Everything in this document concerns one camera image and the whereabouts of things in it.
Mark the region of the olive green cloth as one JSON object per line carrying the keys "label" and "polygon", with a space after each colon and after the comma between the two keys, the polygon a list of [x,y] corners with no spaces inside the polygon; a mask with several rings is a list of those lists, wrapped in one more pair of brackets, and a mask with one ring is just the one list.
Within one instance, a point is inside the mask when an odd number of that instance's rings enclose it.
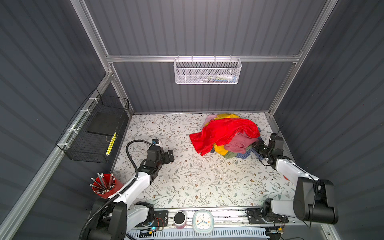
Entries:
{"label": "olive green cloth", "polygon": [[225,159],[232,159],[232,158],[236,158],[237,155],[238,155],[238,153],[228,151],[223,157]]}

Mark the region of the red cloth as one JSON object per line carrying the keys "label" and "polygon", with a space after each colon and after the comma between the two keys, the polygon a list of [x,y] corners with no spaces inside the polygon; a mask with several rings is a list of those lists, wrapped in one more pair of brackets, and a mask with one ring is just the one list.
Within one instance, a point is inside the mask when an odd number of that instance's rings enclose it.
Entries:
{"label": "red cloth", "polygon": [[201,132],[190,134],[189,137],[196,152],[204,156],[214,145],[227,145],[239,133],[246,134],[252,139],[261,136],[258,126],[251,120],[232,118],[212,120]]}

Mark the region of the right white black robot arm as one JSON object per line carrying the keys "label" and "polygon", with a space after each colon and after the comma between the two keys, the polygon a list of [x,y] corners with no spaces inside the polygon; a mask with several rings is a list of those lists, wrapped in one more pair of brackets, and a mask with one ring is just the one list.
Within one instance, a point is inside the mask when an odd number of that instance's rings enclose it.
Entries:
{"label": "right white black robot arm", "polygon": [[284,156],[283,141],[278,134],[271,134],[267,145],[264,141],[252,144],[252,149],[267,161],[266,167],[272,167],[296,187],[292,200],[266,199],[260,211],[261,217],[266,223],[274,223],[280,217],[291,217],[303,222],[335,225],[339,214],[334,184],[308,173]]}

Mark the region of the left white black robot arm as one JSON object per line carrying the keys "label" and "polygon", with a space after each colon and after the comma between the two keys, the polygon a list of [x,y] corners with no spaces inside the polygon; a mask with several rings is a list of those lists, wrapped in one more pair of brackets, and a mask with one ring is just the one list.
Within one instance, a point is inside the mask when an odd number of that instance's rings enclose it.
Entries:
{"label": "left white black robot arm", "polygon": [[[133,143],[149,145],[147,158],[139,166],[129,152]],[[94,203],[91,215],[81,229],[80,240],[123,240],[136,225],[153,221],[152,204],[140,202],[134,207],[131,205],[153,183],[162,166],[175,161],[174,151],[165,151],[156,142],[133,140],[126,145],[126,154],[134,167],[134,177],[121,188],[113,188],[102,200]]]}

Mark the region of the blue checkered cloth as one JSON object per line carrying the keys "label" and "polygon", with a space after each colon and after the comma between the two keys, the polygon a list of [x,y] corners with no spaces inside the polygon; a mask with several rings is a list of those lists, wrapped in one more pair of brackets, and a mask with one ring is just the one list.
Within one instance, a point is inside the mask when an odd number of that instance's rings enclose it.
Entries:
{"label": "blue checkered cloth", "polygon": [[243,138],[238,144],[240,149],[238,150],[237,158],[246,159],[250,156],[252,150],[252,144],[259,143],[262,140],[261,137],[258,138]]}

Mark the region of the mauve pink cloth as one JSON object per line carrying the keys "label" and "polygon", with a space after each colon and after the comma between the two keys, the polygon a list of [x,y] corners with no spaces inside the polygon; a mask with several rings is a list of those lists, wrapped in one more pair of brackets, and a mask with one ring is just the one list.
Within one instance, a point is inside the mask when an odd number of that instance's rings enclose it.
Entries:
{"label": "mauve pink cloth", "polygon": [[239,133],[233,137],[229,144],[224,145],[224,148],[229,152],[245,154],[249,146],[260,140],[260,137],[251,138],[246,134]]}

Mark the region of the yellow cloth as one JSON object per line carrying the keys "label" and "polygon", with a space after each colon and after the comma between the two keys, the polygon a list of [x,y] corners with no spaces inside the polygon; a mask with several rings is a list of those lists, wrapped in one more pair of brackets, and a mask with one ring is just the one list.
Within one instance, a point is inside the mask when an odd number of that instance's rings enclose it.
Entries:
{"label": "yellow cloth", "polygon": [[[217,117],[214,120],[237,119],[237,118],[239,118],[239,116],[237,116],[235,114],[219,114],[219,115],[217,115]],[[211,150],[211,153],[214,153],[214,152],[224,156],[228,152],[228,150],[226,150],[224,146],[217,146],[216,144],[214,144],[214,146]]]}

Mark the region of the light pink cloth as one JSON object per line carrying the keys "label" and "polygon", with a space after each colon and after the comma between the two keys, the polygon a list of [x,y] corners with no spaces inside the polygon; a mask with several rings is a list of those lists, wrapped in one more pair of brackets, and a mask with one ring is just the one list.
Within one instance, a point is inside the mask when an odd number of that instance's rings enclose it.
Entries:
{"label": "light pink cloth", "polygon": [[203,123],[203,127],[209,124],[211,120],[214,120],[217,117],[217,115],[208,115]]}

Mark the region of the floral table mat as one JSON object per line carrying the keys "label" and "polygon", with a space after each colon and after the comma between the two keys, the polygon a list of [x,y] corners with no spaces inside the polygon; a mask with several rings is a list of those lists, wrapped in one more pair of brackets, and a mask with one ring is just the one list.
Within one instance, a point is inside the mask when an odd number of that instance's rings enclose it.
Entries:
{"label": "floral table mat", "polygon": [[[158,177],[138,197],[156,208],[260,206],[268,198],[292,200],[295,186],[282,174],[259,162],[251,153],[246,159],[225,159],[217,153],[200,156],[189,135],[201,130],[206,114],[135,115],[129,126],[113,173],[122,183],[135,174],[126,145],[133,140],[159,139],[173,150],[175,161],[164,165]],[[130,155],[136,164],[147,156],[149,145],[133,143]]]}

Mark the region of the yellow marker pen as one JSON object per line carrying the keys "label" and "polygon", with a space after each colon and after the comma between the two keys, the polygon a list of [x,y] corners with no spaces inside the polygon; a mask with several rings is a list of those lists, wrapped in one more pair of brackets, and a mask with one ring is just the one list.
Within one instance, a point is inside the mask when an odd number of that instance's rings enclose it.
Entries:
{"label": "yellow marker pen", "polygon": [[118,134],[117,134],[117,132],[115,132],[113,134],[111,140],[110,140],[109,146],[108,146],[107,151],[106,151],[106,156],[109,156],[111,154],[113,146],[114,146],[114,143],[115,143],[115,141],[117,139],[117,136],[118,136]]}

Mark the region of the red pen cup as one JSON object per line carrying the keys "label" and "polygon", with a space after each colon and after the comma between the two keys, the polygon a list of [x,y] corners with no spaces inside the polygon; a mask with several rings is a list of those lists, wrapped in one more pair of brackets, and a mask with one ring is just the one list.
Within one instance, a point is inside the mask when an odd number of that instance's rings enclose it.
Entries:
{"label": "red pen cup", "polygon": [[113,173],[98,174],[96,178],[91,178],[91,181],[92,191],[103,199],[108,199],[124,186]]}

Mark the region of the black pad in basket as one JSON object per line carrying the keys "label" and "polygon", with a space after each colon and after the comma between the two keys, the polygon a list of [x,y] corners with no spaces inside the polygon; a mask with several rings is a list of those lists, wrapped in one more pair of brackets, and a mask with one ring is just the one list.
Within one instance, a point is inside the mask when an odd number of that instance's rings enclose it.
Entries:
{"label": "black pad in basket", "polygon": [[119,125],[121,116],[117,114],[97,113],[87,128],[90,134],[112,137]]}

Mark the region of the black round speaker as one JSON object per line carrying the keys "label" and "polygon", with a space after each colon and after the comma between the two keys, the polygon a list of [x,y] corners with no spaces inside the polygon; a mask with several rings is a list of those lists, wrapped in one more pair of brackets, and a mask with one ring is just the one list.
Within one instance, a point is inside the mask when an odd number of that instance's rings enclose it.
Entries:
{"label": "black round speaker", "polygon": [[185,212],[177,212],[174,215],[174,226],[177,229],[183,229],[187,225],[187,217]]}

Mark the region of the white analog clock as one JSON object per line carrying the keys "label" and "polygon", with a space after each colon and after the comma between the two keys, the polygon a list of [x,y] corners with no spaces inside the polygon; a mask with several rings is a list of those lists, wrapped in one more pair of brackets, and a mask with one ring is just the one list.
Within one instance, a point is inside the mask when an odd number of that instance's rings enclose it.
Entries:
{"label": "white analog clock", "polygon": [[210,234],[214,230],[214,217],[211,212],[199,210],[194,213],[192,226],[198,234]]}

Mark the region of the items in white basket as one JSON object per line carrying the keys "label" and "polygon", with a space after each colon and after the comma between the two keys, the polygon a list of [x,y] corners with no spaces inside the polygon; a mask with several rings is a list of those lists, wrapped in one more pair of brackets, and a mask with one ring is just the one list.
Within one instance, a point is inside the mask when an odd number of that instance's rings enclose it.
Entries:
{"label": "items in white basket", "polygon": [[216,75],[216,76],[208,76],[203,79],[200,79],[201,83],[227,83],[227,84],[237,84],[238,76],[236,75]]}

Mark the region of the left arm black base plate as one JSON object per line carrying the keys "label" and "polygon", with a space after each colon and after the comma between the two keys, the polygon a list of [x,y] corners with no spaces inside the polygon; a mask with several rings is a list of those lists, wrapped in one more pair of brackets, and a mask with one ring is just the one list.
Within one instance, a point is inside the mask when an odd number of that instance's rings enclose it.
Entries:
{"label": "left arm black base plate", "polygon": [[149,220],[136,225],[136,228],[167,227],[169,211],[154,211]]}

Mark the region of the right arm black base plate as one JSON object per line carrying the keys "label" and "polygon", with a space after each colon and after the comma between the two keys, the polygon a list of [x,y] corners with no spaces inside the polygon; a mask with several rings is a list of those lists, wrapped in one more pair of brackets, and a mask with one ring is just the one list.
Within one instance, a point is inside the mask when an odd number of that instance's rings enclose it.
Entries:
{"label": "right arm black base plate", "polygon": [[249,224],[287,224],[288,217],[264,211],[263,208],[248,208],[245,210]]}

